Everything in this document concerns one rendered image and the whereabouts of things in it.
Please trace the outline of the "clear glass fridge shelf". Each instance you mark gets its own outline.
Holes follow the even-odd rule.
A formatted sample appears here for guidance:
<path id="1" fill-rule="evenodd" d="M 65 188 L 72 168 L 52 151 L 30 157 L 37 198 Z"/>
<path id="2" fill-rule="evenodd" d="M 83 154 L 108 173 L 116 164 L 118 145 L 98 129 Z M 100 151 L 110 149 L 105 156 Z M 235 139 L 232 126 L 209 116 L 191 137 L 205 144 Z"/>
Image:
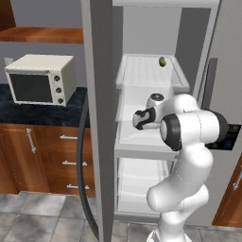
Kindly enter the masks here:
<path id="1" fill-rule="evenodd" d="M 116 77 L 116 87 L 171 87 L 174 92 L 188 92 L 189 82 L 172 55 L 164 55 L 165 67 L 159 64 L 161 55 L 124 54 Z"/>

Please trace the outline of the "translucent white fridge drawer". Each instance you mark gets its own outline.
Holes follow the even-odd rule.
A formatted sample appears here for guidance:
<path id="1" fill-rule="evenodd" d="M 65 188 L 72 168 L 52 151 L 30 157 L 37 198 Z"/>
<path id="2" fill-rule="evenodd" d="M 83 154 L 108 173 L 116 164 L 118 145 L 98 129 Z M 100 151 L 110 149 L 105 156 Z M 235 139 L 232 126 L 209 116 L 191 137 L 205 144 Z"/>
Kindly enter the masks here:
<path id="1" fill-rule="evenodd" d="M 118 210 L 153 214 L 147 191 L 169 175 L 167 161 L 121 158 L 118 165 Z"/>

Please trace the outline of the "wooden drawer front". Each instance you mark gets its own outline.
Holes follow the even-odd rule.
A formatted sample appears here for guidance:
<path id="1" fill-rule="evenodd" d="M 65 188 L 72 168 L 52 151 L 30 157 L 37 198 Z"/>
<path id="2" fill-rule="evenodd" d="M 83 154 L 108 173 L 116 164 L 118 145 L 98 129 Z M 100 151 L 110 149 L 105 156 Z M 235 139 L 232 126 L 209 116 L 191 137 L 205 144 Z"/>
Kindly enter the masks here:
<path id="1" fill-rule="evenodd" d="M 72 185 L 78 185 L 78 178 L 76 176 L 51 176 L 47 179 L 49 190 L 51 193 L 65 194 L 65 195 L 78 195 L 78 189 L 67 188 L 66 185 L 71 183 Z M 88 197 L 95 196 L 95 181 L 93 179 L 85 179 L 85 185 L 89 185 L 90 189 L 86 190 Z"/>
<path id="2" fill-rule="evenodd" d="M 62 162 L 74 162 L 76 163 L 76 152 L 71 151 L 48 151 L 46 153 L 45 164 L 55 172 L 60 173 L 75 173 L 76 165 L 64 165 Z"/>
<path id="3" fill-rule="evenodd" d="M 74 127 L 43 127 L 43 137 L 47 144 L 58 147 L 77 148 L 78 140 L 62 140 L 61 135 L 78 137 L 78 128 Z M 83 136 L 83 151 L 92 152 L 91 129 L 86 128 Z"/>

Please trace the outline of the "grey fridge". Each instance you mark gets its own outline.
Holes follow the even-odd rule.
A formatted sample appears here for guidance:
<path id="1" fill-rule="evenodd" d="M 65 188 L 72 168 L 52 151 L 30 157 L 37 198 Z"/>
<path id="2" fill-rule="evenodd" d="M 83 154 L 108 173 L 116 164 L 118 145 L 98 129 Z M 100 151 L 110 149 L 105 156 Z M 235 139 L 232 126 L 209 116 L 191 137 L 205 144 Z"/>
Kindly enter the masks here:
<path id="1" fill-rule="evenodd" d="M 122 95 L 135 99 L 160 93 L 201 95 L 209 47 L 220 0 L 112 0 L 123 11 L 122 56 L 124 54 L 172 55 L 179 62 L 190 89 L 174 92 L 171 87 L 123 85 Z"/>

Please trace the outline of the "black fridge dispenser panel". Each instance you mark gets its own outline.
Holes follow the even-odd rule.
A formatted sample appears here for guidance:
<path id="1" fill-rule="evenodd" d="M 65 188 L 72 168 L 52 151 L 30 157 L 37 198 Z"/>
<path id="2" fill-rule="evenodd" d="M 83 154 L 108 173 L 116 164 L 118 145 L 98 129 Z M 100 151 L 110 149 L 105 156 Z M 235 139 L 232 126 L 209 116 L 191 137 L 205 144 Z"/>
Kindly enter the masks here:
<path id="1" fill-rule="evenodd" d="M 240 130 L 241 125 L 230 124 L 226 137 L 222 141 L 206 144 L 205 146 L 214 150 L 232 150 Z"/>

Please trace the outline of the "grey fridge door with dispenser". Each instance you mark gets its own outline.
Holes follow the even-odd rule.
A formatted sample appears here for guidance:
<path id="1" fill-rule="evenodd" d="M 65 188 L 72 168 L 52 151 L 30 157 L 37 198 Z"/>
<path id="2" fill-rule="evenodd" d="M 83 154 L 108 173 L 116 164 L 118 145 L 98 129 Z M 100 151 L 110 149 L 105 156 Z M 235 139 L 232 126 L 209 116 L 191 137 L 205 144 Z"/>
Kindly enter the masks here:
<path id="1" fill-rule="evenodd" d="M 209 56 L 217 58 L 210 110 L 241 125 L 232 150 L 214 150 L 214 165 L 206 182 L 210 198 L 189 224 L 214 226 L 217 209 L 242 154 L 242 0 L 220 0 Z"/>

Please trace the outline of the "white toaster oven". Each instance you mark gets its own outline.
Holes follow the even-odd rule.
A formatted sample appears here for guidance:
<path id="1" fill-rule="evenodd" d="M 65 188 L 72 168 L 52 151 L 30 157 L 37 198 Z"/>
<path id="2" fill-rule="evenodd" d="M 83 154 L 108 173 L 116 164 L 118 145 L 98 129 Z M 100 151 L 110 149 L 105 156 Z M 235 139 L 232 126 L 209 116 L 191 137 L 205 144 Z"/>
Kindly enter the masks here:
<path id="1" fill-rule="evenodd" d="M 65 107 L 77 88 L 73 56 L 26 54 L 5 73 L 17 104 Z"/>

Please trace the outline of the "wooden cupboard door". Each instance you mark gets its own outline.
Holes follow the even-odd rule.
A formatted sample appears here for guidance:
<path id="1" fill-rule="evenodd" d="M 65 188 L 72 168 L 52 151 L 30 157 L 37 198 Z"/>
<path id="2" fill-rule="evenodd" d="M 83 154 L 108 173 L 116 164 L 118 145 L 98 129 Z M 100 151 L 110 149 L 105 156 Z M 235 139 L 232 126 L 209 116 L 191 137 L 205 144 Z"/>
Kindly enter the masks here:
<path id="1" fill-rule="evenodd" d="M 31 150 L 27 128 L 31 129 L 36 153 Z M 0 124 L 0 145 L 17 191 L 49 191 L 32 125 Z"/>
<path id="2" fill-rule="evenodd" d="M 213 220 L 214 226 L 242 228 L 242 179 L 238 188 L 233 190 L 233 184 L 236 182 L 241 170 L 242 154 L 217 209 Z"/>

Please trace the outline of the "wooden wall shelf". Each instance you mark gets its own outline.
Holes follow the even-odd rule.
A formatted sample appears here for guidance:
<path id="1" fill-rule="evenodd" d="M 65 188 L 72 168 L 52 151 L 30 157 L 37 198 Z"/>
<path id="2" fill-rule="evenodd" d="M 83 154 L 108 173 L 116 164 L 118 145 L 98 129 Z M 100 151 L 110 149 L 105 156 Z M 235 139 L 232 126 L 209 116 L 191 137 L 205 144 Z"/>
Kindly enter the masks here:
<path id="1" fill-rule="evenodd" d="M 0 32 L 0 42 L 83 44 L 81 28 L 17 26 Z"/>

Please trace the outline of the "wooden wall cupboard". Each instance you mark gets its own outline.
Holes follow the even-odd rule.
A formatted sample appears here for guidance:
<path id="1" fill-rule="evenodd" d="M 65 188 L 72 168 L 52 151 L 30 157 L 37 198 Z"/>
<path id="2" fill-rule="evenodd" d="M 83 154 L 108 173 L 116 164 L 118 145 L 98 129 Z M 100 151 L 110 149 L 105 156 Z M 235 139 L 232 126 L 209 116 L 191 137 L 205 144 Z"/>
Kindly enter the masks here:
<path id="1" fill-rule="evenodd" d="M 16 27 L 10 0 L 0 0 L 0 31 Z"/>

